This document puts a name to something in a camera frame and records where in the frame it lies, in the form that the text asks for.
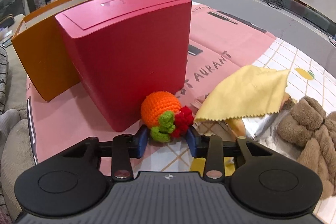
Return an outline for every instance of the red yarn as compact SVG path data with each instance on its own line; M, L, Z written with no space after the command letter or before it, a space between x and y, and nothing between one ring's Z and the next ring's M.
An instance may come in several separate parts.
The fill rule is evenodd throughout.
M192 110L184 106L180 109L180 112L175 115L174 125L176 129L173 131L171 136L173 138L179 138L181 135L186 134L190 125L194 122L193 112Z

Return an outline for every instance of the brown plush toy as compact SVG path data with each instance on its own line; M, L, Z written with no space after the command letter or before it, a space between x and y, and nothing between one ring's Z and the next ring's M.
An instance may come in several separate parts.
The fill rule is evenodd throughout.
M297 161L319 175L321 199L336 195L336 112L326 117L315 99L303 97L279 123L277 133L303 148Z

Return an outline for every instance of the beige sofa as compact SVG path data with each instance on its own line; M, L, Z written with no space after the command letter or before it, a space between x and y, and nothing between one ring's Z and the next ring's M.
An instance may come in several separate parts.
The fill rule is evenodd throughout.
M23 15L15 17L15 24L10 27L14 32L19 26ZM3 194L9 214L15 220L21 208L14 195L16 178L26 169L35 165L28 131L26 111L26 79L23 68L13 46L6 48L8 55L8 79L6 83L5 111L15 108L21 121L10 131L1 158L0 177Z

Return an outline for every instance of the orange crochet ball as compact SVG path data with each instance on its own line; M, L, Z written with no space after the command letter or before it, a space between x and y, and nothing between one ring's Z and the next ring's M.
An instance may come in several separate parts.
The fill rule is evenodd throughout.
M149 127L159 125L160 115L167 110L177 113L181 109L180 101L171 93L158 91L149 94L141 105L141 118Z

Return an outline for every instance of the orange box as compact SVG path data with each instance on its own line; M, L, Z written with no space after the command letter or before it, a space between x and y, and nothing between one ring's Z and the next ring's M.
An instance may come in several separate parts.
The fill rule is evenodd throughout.
M86 1L89 0L57 0L39 8L24 17L12 38L31 82L46 101L80 81L65 49L55 15Z

